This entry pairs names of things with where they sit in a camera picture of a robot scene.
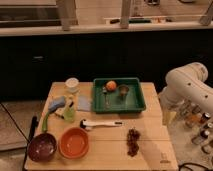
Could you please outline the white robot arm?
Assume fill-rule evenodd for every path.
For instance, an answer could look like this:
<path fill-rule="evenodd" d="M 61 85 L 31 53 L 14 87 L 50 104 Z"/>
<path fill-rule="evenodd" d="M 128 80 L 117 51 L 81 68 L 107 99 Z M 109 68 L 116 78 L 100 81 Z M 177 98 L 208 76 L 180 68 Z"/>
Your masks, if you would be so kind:
<path fill-rule="evenodd" d="M 172 109 L 189 100 L 213 114 L 213 88 L 205 84 L 207 78 L 208 70 L 199 62 L 170 70 L 165 77 L 167 86 L 160 93 L 161 106 Z"/>

